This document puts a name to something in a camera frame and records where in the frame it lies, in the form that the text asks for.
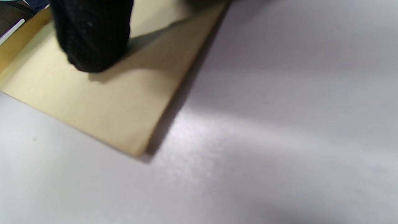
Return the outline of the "person's right hand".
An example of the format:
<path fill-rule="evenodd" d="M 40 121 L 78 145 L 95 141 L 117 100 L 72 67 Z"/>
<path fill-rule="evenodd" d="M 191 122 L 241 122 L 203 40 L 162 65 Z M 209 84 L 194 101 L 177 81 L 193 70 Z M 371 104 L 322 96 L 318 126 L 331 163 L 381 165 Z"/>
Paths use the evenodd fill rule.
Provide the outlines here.
<path fill-rule="evenodd" d="M 133 0 L 51 0 L 59 46 L 81 72 L 100 73 L 125 53 Z"/>

